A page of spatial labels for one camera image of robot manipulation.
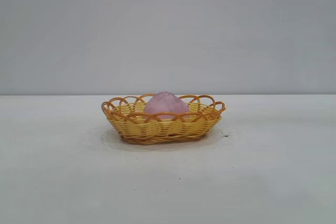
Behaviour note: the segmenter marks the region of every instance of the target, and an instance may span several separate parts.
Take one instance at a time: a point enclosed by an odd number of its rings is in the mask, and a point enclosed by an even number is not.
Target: gray wall
[[[0,0],[0,94],[336,93],[336,0]]]

